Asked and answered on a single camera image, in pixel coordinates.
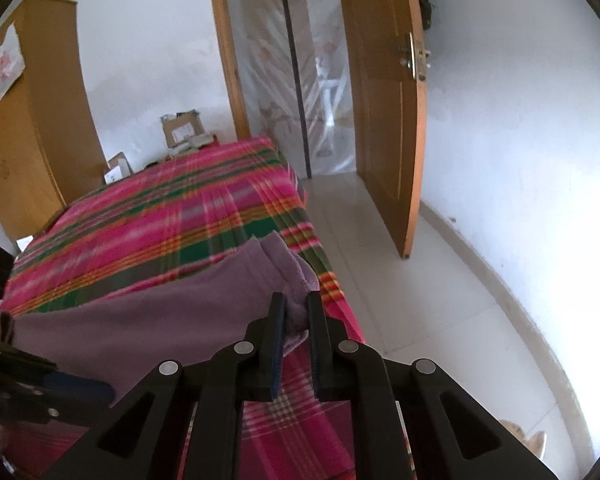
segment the tiled floor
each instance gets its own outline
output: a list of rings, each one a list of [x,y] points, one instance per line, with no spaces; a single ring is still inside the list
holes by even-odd
[[[578,480],[566,428],[536,362],[493,297],[422,218],[402,260],[354,173],[305,181],[308,213],[368,343],[436,361],[496,418],[548,434],[544,462]]]

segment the baseboard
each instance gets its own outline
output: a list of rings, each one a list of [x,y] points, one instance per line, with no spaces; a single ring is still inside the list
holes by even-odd
[[[581,475],[593,466],[593,442],[587,424],[575,396],[571,382],[556,358],[538,326],[529,317],[523,305],[515,298],[509,287],[475,249],[453,228],[443,216],[425,202],[420,202],[420,215],[442,236],[446,243],[469,267],[503,309],[531,355],[538,363],[549,388],[562,413]]]

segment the triangular cutout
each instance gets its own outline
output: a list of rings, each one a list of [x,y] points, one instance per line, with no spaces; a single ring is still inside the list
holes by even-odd
[[[500,438],[454,394],[445,392],[440,400],[464,459],[473,460],[501,446]]]
[[[154,394],[144,394],[107,433],[100,437],[98,447],[119,457],[129,458],[138,444],[154,399]]]

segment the striped bedspread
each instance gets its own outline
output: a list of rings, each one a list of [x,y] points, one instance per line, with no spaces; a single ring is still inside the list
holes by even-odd
[[[176,158],[83,197],[16,261],[0,310],[35,315],[176,280],[272,231],[318,275],[326,313],[362,341],[298,179],[266,137]],[[242,439],[241,478],[324,480],[354,467],[348,403],[314,398],[306,344],[285,358],[275,402],[246,403]],[[8,456],[40,474],[74,441],[21,428]]]

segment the transparent plastic curtain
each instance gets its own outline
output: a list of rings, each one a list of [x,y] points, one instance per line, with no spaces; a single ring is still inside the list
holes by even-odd
[[[313,174],[356,170],[349,56],[340,0],[288,0]]]
[[[355,171],[349,61],[340,0],[227,0],[251,135],[274,139],[301,178]],[[302,114],[306,120],[305,156]]]

